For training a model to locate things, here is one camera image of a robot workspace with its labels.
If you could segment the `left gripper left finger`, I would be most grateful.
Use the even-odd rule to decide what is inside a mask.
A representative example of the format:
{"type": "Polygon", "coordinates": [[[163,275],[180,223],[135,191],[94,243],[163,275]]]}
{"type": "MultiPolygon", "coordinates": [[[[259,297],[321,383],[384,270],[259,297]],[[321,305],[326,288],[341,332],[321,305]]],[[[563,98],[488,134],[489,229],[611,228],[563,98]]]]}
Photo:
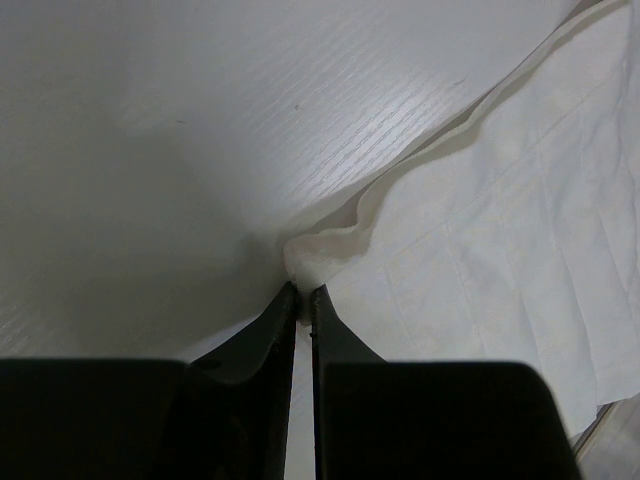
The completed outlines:
{"type": "Polygon", "coordinates": [[[5,359],[5,479],[280,479],[297,293],[186,363],[5,359]]]}

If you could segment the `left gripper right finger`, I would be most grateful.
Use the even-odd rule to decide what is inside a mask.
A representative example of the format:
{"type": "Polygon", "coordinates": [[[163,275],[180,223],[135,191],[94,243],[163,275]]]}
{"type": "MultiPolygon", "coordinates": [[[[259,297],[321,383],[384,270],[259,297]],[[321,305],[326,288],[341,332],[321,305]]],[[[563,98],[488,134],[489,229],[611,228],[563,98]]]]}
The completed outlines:
{"type": "Polygon", "coordinates": [[[577,479],[538,373],[499,361],[391,362],[311,296],[320,479],[577,479]]]}

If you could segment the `white pleated skirt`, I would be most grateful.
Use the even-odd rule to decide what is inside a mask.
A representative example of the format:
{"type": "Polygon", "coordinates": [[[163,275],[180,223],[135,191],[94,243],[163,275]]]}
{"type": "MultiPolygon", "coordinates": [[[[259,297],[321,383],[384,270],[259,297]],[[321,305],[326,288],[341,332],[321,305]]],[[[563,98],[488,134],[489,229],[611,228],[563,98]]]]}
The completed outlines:
{"type": "Polygon", "coordinates": [[[286,264],[391,360],[516,360],[570,434],[639,391],[639,5],[559,28],[286,264]]]}

